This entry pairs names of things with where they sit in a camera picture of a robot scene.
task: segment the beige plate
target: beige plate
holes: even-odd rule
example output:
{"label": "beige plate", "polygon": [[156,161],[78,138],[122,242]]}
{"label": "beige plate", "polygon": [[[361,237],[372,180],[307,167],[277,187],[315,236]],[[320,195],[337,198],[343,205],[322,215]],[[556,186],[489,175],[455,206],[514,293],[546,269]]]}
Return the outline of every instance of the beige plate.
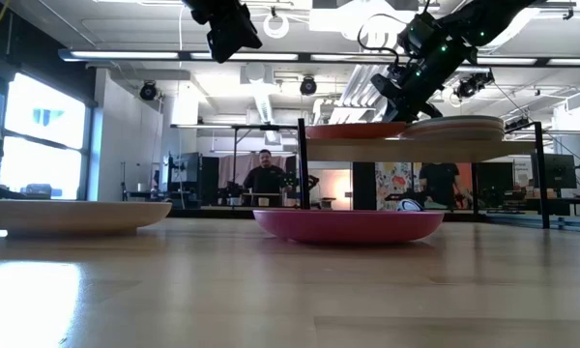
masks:
{"label": "beige plate", "polygon": [[0,230],[9,235],[133,233],[165,218],[170,203],[0,200]]}

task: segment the shelf board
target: shelf board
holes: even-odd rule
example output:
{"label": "shelf board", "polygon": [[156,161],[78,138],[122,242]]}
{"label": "shelf board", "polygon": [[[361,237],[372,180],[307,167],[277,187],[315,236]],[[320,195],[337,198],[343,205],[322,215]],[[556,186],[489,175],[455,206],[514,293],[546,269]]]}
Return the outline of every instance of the shelf board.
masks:
{"label": "shelf board", "polygon": [[532,141],[307,140],[307,158],[322,161],[478,163],[534,151]]}

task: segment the window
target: window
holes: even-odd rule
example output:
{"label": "window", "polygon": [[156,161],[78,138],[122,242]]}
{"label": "window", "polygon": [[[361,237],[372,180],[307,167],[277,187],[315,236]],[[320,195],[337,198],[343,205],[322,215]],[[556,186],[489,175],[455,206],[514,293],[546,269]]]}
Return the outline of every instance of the window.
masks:
{"label": "window", "polygon": [[81,149],[86,105],[23,74],[9,84],[5,128]]}
{"label": "window", "polygon": [[52,199],[76,199],[80,166],[81,154],[77,151],[7,136],[0,184],[22,193],[32,186],[49,186]]}

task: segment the black shirt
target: black shirt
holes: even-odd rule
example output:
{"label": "black shirt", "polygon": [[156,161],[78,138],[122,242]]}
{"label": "black shirt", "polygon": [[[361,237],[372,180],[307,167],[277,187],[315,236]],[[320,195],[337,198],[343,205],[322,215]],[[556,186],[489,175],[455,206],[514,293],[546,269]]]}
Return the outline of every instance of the black shirt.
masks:
{"label": "black shirt", "polygon": [[[283,169],[278,166],[271,165],[268,168],[259,166],[251,169],[243,187],[245,189],[253,189],[253,193],[279,193],[279,189],[283,186]],[[279,197],[266,197],[270,199],[270,205],[276,206],[279,203]]]}
{"label": "black shirt", "polygon": [[419,179],[427,180],[425,193],[434,202],[450,207],[455,205],[453,184],[457,175],[460,171],[454,163],[427,163],[423,165]]}

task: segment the person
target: person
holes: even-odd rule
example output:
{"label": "person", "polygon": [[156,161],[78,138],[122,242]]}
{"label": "person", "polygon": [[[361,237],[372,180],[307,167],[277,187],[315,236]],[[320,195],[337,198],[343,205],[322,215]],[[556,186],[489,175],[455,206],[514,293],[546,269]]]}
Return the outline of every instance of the person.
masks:
{"label": "person", "polygon": [[421,191],[425,192],[426,202],[434,202],[447,208],[454,208],[455,192],[472,200],[473,196],[462,185],[460,171],[454,163],[425,163],[419,173]]}
{"label": "person", "polygon": [[[253,168],[247,174],[243,187],[251,189],[251,193],[279,193],[284,186],[283,169],[271,163],[271,152],[267,149],[260,151],[260,166]],[[258,198],[268,198],[269,206],[278,207],[281,205],[281,196],[252,196],[251,205],[258,205]]]}

